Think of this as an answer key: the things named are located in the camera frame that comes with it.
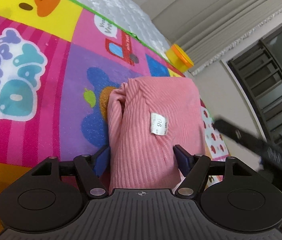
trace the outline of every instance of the pink corduroy cloth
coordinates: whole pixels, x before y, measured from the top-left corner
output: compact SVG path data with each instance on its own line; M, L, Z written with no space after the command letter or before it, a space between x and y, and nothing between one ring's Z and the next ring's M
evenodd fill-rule
M169 120L167 135L150 133L151 113ZM172 147L205 152L200 95L180 77L129 79L111 92L108 104L113 188L174 188L180 172Z

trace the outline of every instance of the white quilted bedding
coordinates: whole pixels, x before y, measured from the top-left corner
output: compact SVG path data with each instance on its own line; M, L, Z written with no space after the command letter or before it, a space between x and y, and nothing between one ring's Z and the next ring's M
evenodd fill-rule
M131 0L77 0L102 14L123 29L134 33L150 48L166 57L169 48L164 36L151 22L149 16Z

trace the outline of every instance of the white tag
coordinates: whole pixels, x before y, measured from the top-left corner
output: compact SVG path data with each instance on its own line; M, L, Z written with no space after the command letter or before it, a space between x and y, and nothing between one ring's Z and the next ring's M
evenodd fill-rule
M157 113L151 113L151 133L166 135L168 133L168 118Z

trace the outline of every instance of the green trim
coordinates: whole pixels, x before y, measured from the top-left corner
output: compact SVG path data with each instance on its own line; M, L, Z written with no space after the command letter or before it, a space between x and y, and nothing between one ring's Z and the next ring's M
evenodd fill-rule
M135 40L139 41L143 46L145 46L145 47L147 47L148 49L152 50L154 53L156 53L158 56L160 56L161 58L163 58L166 62L168 62L168 63L170 64L170 62L169 62L168 60L166 60L164 57L162 57L161 54L159 54L156 50L152 49L150 46L148 46L148 45L145 44L142 40L140 40L136 34L134 34L134 33L132 33L132 32L129 32L129 31L123 29L123 28L120 27L118 24L116 24L116 23L114 23L113 21L109 20L108 18L104 17L103 15L101 15L100 13L98 13L98 12L96 12L95 10L91 9L90 7L88 7L88 6L86 6L86 5L84 5L84 4L80 3L80 2L78 2L77 0L69 0L69 1L71 1L71 2L73 2L73 3L75 3L75 4L79 5L79 6L81 6L82 8L84 8L84 9L86 9L86 10L88 10L88 11L90 11L90 12L96 14L96 15L98 15L99 17L105 19L106 21L108 21L108 22L111 23L112 25L116 26L118 29L120 29L120 30L124 31L125 33L129 34L130 36L132 36Z

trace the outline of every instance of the black frame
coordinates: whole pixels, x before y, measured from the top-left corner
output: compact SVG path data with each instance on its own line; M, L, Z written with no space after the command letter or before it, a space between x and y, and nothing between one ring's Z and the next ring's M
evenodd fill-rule
M282 136L279 137L278 139L274 139L273 133L277 132L277 130L279 130L279 129L282 129L282 123L280 125L278 125L277 127L270 129L269 126L268 126L268 122L271 119L273 119L274 117L276 117L279 114L281 114L282 110L279 111L277 114L275 114L270 119L266 119L265 114L268 111L270 111L271 109L274 109L276 106L278 106L279 104L282 103L281 102L282 95L279 98L277 98L276 100L274 100L273 102L271 102L270 104L268 104L267 106L263 107L262 109L258 105L257 101L258 101L258 99L262 98L264 95L268 94L273 89L275 89L276 87L278 87L279 85L282 84L282 67L281 67L279 61L276 59L276 57L271 52L271 49L269 48L269 46L267 45L267 43L270 40L272 40L274 37L279 35L279 33L281 33L281 32L282 32L282 26L279 29L277 29L276 31L274 31L273 33L271 33L270 35L268 35L267 37L260 39L255 46L253 46L249 50L245 51L243 54L238 54L234 58L230 59L227 62L227 64L230 67L231 71L234 73L234 75L236 76L238 82L241 84L244 92L246 93L246 95L248 97L248 100L250 101L253 109L255 110L255 113L257 115L257 118L260 121L260 124L261 124L261 127L262 127L263 131L264 131L266 139L268 141L271 141L272 143L277 144L277 145L282 144ZM245 75L243 75L240 72L244 67L248 66L254 60L257 60L263 54L268 57L267 61L265 61L262 64L258 65L252 71L246 73ZM235 60L237 60L241 56L243 56L243 57L246 56L246 57L244 59L242 59L242 60L240 59L241 60L240 62L235 62ZM259 70L261 70L262 68L264 68L268 64L272 64L275 67L274 68L275 70L271 71L270 74L264 76L257 83L255 83L253 85L248 85L248 83L246 82L246 79L251 77L253 74L258 72ZM261 94L255 96L253 94L253 92L252 92L252 89L254 89L258 85L262 84L263 82L265 82L269 78L273 77L276 73L279 75L280 80L278 82L276 82L273 86L271 86L268 89L266 89Z

